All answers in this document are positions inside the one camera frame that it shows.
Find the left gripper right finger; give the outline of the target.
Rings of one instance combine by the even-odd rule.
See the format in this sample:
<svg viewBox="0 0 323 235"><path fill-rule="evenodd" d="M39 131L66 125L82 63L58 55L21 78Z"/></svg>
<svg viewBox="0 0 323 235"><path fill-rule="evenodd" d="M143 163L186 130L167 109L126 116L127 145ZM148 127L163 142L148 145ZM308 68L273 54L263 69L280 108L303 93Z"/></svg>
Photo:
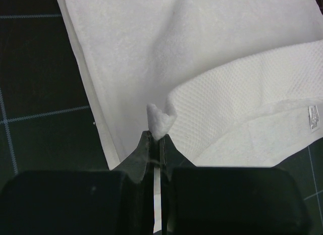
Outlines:
<svg viewBox="0 0 323 235"><path fill-rule="evenodd" d="M197 167L159 141L162 234L309 234L292 176L278 168Z"/></svg>

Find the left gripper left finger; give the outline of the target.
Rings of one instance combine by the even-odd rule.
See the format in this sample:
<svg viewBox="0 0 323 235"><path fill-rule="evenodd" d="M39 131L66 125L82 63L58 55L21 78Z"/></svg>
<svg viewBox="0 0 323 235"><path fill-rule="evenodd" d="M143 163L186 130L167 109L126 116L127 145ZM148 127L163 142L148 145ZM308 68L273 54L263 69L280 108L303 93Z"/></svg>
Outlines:
<svg viewBox="0 0 323 235"><path fill-rule="evenodd" d="M1 192L1 234L153 234L153 138L110 171L25 171Z"/></svg>

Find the white pink towel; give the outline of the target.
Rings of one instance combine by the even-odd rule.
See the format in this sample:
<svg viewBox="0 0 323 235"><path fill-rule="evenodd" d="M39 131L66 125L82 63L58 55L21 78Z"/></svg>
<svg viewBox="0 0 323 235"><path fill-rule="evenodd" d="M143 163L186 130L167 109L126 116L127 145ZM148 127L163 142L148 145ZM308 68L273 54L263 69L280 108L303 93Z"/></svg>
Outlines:
<svg viewBox="0 0 323 235"><path fill-rule="evenodd" d="M198 166L273 167L322 138L316 0L57 0L110 169L141 133Z"/></svg>

